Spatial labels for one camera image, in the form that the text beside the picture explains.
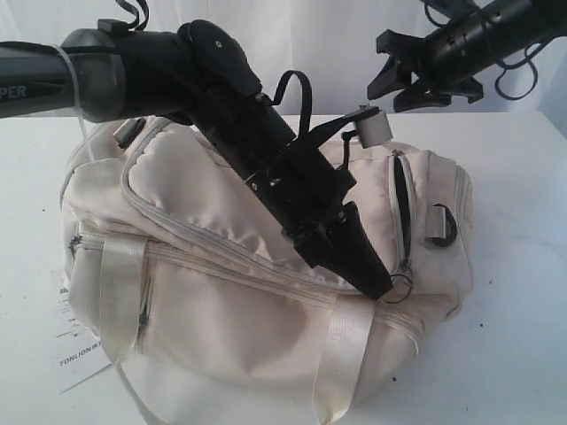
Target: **bag strap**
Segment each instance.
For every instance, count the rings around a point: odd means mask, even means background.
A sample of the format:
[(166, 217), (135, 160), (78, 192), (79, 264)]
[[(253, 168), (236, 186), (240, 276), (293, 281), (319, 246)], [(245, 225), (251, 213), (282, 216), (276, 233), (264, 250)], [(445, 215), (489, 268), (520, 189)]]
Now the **bag strap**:
[(375, 309), (367, 297), (337, 296), (313, 390), (321, 425), (338, 421), (353, 402)]
[(138, 336), (147, 242), (144, 237), (114, 233), (105, 240), (100, 273), (100, 341), (145, 421), (167, 425), (140, 399), (122, 368)]

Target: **paper tag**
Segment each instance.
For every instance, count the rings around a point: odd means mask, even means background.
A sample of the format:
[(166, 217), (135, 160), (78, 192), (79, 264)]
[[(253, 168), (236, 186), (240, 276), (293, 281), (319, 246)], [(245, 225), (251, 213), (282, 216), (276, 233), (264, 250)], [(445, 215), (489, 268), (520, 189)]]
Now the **paper tag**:
[(52, 272), (56, 309), (52, 358), (57, 370), (59, 391), (64, 392), (110, 366), (100, 340), (73, 315), (62, 272)]

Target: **white duffel bag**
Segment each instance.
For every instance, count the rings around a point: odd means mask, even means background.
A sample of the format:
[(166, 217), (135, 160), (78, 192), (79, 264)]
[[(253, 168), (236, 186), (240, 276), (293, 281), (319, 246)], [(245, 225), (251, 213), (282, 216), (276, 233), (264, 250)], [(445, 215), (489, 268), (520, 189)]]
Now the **white duffel bag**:
[[(390, 381), (471, 291), (472, 187), (453, 160), (351, 142), (358, 184), (346, 201), (393, 275), (394, 289), (372, 301), (309, 268), (200, 133), (151, 117), (122, 149), (121, 124), (96, 127), (94, 160), (85, 145), (75, 151), (61, 208), (72, 308), (135, 398), (120, 366), (131, 351), (312, 400), (332, 423)], [(339, 135), (321, 150), (342, 162)]]

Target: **white backdrop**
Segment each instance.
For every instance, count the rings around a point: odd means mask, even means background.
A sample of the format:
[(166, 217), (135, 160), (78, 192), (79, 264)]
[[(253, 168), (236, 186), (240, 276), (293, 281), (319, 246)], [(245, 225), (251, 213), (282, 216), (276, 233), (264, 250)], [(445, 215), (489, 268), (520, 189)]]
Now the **white backdrop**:
[[(375, 53), (375, 39), (387, 28), (425, 36), (435, 29), (418, 0), (149, 0), (148, 29), (176, 31), (180, 22), (209, 19), (243, 45), (252, 68), (273, 95), (281, 74), (299, 69), (315, 91), (315, 113), (350, 112), (366, 102), (366, 87), (386, 57)], [(490, 0), (478, 0), (479, 5)], [(61, 43), (78, 27), (98, 18), (130, 20), (113, 0), (0, 0), (0, 40)], [(478, 78), (486, 97), (474, 105), (456, 98), (447, 109), (419, 112), (543, 111), (567, 135), (567, 39), (554, 41), (536, 59), (540, 84), (526, 99), (498, 97), (493, 81), (499, 68)], [(509, 94), (524, 93), (532, 73), (526, 67), (504, 81)], [(280, 112), (297, 113), (298, 91), (290, 90)], [(392, 96), (376, 102), (390, 111)]]

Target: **white table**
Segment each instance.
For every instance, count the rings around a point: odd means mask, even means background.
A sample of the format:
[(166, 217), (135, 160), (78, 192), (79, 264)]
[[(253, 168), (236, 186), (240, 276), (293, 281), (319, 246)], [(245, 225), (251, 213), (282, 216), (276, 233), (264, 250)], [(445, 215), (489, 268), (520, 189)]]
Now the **white table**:
[[(391, 117), (475, 184), (476, 288), (344, 424), (567, 423), (567, 141), (539, 113)], [(0, 120), (0, 423), (141, 424), (112, 370), (59, 395), (49, 359), (58, 188), (75, 119)], [(309, 406), (195, 382), (189, 423), (308, 424)]]

